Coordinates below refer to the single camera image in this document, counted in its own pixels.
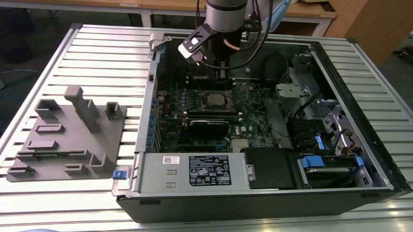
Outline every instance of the power supply label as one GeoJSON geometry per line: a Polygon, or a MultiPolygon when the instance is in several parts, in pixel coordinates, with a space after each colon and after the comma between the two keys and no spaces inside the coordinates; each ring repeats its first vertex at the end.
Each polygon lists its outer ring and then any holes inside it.
{"type": "Polygon", "coordinates": [[[190,156],[189,183],[193,186],[232,185],[228,156],[190,156]]]}

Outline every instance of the wooden cabinet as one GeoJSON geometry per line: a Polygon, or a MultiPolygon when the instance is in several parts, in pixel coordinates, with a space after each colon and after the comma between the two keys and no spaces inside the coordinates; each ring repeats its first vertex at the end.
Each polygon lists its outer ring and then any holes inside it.
{"type": "Polygon", "coordinates": [[[339,18],[325,37],[355,38],[375,64],[384,63],[413,30],[413,0],[329,0],[339,18]]]}

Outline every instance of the floor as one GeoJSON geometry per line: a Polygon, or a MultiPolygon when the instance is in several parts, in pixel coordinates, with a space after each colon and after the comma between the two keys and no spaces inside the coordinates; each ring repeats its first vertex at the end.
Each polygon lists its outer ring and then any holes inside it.
{"type": "MultiPolygon", "coordinates": [[[[27,36],[27,42],[34,50],[35,57],[23,64],[9,64],[0,58],[0,69],[31,69],[42,71],[73,23],[102,24],[117,26],[141,26],[140,15],[98,12],[59,11],[58,18],[53,19],[47,10],[33,10],[31,18],[37,31],[27,36]]],[[[156,27],[161,28],[194,28],[194,17],[156,16],[156,27]]],[[[413,107],[413,63],[402,60],[394,54],[380,67],[394,87],[413,107]]],[[[0,76],[6,88],[0,90],[0,136],[10,121],[25,101],[25,98],[37,82],[34,73],[10,73],[0,76]]]]}

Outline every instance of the blue handle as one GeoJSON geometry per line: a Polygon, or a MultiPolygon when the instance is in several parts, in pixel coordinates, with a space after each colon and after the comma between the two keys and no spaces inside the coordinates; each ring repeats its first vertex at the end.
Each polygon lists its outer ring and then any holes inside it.
{"type": "Polygon", "coordinates": [[[271,24],[271,32],[276,30],[279,27],[283,18],[285,16],[287,10],[289,9],[291,3],[293,0],[284,0],[279,6],[273,10],[273,18],[272,18],[272,24],[271,24]]]}

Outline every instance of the barcode sticker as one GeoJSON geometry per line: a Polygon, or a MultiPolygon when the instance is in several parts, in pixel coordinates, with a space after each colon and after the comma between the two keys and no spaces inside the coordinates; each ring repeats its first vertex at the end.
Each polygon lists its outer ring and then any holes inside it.
{"type": "Polygon", "coordinates": [[[180,164],[180,156],[164,156],[164,164],[180,164]]]}

